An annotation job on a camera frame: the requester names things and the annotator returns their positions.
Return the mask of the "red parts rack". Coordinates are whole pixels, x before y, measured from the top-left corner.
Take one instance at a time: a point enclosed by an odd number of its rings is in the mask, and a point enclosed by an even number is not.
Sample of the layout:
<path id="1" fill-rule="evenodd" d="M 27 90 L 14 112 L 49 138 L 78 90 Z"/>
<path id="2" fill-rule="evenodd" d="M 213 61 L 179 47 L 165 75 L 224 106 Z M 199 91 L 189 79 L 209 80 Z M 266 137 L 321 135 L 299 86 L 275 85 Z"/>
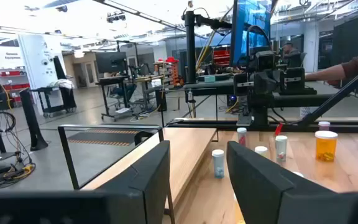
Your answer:
<path id="1" fill-rule="evenodd" d="M 230 48 L 228 46 L 213 49 L 213 63 L 217 66 L 226 67 L 230 64 Z"/>

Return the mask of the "black aluminium table frame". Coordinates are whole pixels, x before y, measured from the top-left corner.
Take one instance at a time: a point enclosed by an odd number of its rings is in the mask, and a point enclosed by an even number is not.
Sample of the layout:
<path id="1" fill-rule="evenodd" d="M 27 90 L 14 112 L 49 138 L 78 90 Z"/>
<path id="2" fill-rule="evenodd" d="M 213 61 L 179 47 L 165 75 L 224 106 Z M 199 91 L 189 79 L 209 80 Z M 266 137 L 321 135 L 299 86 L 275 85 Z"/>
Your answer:
<path id="1" fill-rule="evenodd" d="M 279 123 L 272 121 L 268 125 L 237 125 L 234 120 L 184 120 L 175 119 L 168 122 L 165 127 L 169 128 L 215 128 L 218 131 L 235 131 L 237 128 L 244 127 L 248 131 L 273 132 L 279 127 Z M 283 124 L 281 132 L 315 132 L 319 129 L 318 122 L 307 126 L 297 124 Z M 337 133 L 358 133 L 358 121 L 332 121 L 329 126 L 330 131 Z"/>

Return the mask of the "white cloth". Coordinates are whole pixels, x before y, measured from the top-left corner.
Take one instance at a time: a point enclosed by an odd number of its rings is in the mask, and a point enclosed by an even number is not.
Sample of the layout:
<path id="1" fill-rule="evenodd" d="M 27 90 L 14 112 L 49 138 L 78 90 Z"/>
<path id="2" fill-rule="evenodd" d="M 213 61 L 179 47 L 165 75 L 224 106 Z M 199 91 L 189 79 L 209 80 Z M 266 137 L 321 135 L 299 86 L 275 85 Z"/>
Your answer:
<path id="1" fill-rule="evenodd" d="M 66 89 L 69 89 L 69 90 L 72 90 L 75 86 L 73 84 L 72 81 L 70 80 L 67 80 L 67 79 L 58 79 L 54 82 L 51 82 L 48 87 L 50 88 L 66 88 Z"/>

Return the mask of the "person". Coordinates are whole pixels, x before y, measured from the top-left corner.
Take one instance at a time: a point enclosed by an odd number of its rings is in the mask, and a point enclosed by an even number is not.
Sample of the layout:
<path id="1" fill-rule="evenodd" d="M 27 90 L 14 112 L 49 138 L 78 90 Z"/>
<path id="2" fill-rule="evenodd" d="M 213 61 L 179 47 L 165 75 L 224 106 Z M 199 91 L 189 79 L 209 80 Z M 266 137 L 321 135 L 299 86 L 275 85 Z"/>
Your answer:
<path id="1" fill-rule="evenodd" d="M 301 52 L 291 42 L 283 46 L 283 60 L 288 68 L 301 67 Z"/>

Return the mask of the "monitor with blue screen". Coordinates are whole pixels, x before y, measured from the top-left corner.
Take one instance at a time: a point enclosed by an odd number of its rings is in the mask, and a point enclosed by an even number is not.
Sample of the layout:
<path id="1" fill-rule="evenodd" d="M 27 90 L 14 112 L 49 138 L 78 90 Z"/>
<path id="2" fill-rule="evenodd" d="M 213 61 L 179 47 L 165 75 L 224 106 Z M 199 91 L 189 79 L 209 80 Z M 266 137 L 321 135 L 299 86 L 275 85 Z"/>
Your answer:
<path id="1" fill-rule="evenodd" d="M 234 0 L 231 29 L 231 66 L 245 66 L 256 50 L 270 47 L 273 0 Z"/>

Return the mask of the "pale green medicine bottle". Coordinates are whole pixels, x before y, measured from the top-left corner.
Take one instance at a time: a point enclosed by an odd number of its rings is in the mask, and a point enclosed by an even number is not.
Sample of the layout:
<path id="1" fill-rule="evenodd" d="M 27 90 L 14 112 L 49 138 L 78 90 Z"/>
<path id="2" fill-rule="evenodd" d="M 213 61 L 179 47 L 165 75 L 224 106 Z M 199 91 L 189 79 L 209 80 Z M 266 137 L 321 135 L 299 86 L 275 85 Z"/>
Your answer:
<path id="1" fill-rule="evenodd" d="M 270 151 L 267 147 L 265 146 L 256 146 L 254 151 L 258 154 L 260 154 L 261 156 L 266 157 L 267 159 L 270 158 Z"/>

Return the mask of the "large orange medicine bottle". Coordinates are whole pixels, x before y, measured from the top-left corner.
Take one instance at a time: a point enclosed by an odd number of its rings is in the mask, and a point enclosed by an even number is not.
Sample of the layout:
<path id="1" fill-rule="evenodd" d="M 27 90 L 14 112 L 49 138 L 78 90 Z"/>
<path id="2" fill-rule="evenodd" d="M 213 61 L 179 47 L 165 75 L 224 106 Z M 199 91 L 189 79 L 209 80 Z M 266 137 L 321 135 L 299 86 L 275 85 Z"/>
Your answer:
<path id="1" fill-rule="evenodd" d="M 338 133 L 332 131 L 317 131 L 314 135 L 316 138 L 316 160 L 333 162 L 335 158 Z"/>

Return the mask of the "teal medicine bottle white cap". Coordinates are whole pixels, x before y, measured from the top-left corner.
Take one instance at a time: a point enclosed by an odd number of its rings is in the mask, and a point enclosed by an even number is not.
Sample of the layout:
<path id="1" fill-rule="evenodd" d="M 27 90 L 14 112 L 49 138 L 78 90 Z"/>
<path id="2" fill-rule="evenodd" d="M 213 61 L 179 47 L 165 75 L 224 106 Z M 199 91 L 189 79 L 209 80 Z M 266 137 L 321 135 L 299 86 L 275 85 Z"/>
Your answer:
<path id="1" fill-rule="evenodd" d="M 278 161 L 285 162 L 287 158 L 287 140 L 288 137 L 278 135 L 275 137 L 276 158 Z"/>

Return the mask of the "black mat orange stripes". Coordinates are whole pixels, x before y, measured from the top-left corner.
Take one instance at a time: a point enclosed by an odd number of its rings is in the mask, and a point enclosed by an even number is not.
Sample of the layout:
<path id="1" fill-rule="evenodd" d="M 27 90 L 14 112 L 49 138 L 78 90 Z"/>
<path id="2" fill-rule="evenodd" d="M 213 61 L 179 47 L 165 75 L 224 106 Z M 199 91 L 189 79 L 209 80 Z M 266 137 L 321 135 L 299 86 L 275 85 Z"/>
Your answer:
<path id="1" fill-rule="evenodd" d="M 89 129 L 68 137 L 68 142 L 77 144 L 100 144 L 110 146 L 130 146 L 135 142 L 137 130 Z"/>

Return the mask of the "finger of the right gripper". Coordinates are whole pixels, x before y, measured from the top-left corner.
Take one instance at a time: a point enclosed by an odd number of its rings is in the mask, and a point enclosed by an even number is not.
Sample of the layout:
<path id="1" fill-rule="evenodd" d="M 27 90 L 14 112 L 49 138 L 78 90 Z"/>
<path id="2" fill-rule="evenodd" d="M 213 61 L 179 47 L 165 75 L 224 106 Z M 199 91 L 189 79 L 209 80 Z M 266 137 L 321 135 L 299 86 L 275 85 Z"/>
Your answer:
<path id="1" fill-rule="evenodd" d="M 279 81 L 277 81 L 274 77 L 273 70 L 267 71 L 267 89 L 269 92 L 276 91 L 279 87 Z"/>
<path id="2" fill-rule="evenodd" d="M 265 72 L 258 72 L 254 74 L 254 90 L 256 93 L 266 92 Z"/>

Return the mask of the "white pillar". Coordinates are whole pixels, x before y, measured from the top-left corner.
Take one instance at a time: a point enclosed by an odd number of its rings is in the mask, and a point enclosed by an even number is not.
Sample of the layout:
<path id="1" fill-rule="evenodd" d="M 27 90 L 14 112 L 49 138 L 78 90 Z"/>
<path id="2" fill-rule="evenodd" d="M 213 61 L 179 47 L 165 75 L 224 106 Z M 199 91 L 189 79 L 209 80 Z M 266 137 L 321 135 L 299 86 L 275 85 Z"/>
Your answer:
<path id="1" fill-rule="evenodd" d="M 53 59 L 59 58 L 67 74 L 60 40 L 48 35 L 19 34 L 17 38 L 31 89 L 46 87 L 58 80 Z"/>

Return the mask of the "black monitor pole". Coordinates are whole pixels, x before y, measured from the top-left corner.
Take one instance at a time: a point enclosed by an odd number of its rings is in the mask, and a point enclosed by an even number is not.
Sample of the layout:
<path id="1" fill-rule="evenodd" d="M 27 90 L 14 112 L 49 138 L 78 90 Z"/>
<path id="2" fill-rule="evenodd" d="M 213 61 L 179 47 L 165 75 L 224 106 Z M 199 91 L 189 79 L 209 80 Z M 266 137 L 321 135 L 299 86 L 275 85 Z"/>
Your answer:
<path id="1" fill-rule="evenodd" d="M 225 15 L 220 19 L 212 19 L 208 17 L 204 17 L 201 14 L 195 14 L 194 11 L 186 11 L 184 15 L 182 15 L 182 19 L 185 21 L 186 28 L 186 60 L 187 60 L 187 74 L 185 76 L 186 84 L 196 83 L 196 72 L 200 67 L 200 63 L 203 61 L 205 57 L 205 52 L 211 45 L 215 34 L 218 33 L 219 29 L 231 29 L 232 24 L 225 22 L 224 18 L 230 12 L 232 8 L 230 8 Z M 212 29 L 212 33 L 207 38 L 203 49 L 201 50 L 198 58 L 196 58 L 196 42 L 195 42 L 195 27 L 198 26 L 210 26 Z"/>

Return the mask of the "black rolling desk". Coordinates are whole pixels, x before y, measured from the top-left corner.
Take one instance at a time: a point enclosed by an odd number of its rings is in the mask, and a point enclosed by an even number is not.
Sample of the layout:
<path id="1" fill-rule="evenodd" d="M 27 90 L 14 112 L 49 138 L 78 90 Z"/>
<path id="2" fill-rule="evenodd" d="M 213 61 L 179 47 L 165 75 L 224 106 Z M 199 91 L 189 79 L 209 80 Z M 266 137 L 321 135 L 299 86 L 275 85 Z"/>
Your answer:
<path id="1" fill-rule="evenodd" d="M 99 82 L 97 82 L 97 86 L 101 88 L 102 97 L 103 97 L 103 103 L 104 103 L 104 109 L 105 113 L 101 113 L 101 119 L 104 119 L 105 117 L 111 118 L 114 122 L 120 118 L 124 114 L 132 114 L 133 110 L 129 106 L 129 98 L 127 97 L 127 88 L 126 84 L 124 83 L 125 76 L 118 76 L 118 77 L 109 77 L 109 78 L 100 78 Z M 118 84 L 121 86 L 121 89 L 123 91 L 123 100 L 124 100 L 124 112 L 118 113 L 118 112 L 112 112 L 109 111 L 109 106 L 106 98 L 106 86 L 115 85 Z"/>

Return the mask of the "vial with red label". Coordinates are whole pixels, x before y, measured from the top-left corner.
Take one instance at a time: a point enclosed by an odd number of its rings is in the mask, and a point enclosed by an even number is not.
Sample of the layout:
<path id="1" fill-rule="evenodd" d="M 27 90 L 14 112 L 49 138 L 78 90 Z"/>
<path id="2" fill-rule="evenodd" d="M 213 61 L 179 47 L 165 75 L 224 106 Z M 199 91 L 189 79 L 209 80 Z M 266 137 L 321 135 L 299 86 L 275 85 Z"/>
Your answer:
<path id="1" fill-rule="evenodd" d="M 246 146 L 246 139 L 247 139 L 247 129 L 243 127 L 237 128 L 238 143 L 242 146 Z"/>

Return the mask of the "black monitor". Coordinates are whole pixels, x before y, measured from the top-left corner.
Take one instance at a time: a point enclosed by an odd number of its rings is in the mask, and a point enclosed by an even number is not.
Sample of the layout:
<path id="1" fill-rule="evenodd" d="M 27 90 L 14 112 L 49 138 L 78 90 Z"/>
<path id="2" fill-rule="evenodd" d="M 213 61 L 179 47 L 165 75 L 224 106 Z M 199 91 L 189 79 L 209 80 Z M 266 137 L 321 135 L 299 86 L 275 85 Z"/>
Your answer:
<path id="1" fill-rule="evenodd" d="M 98 52 L 95 56 L 99 73 L 127 73 L 125 52 Z"/>

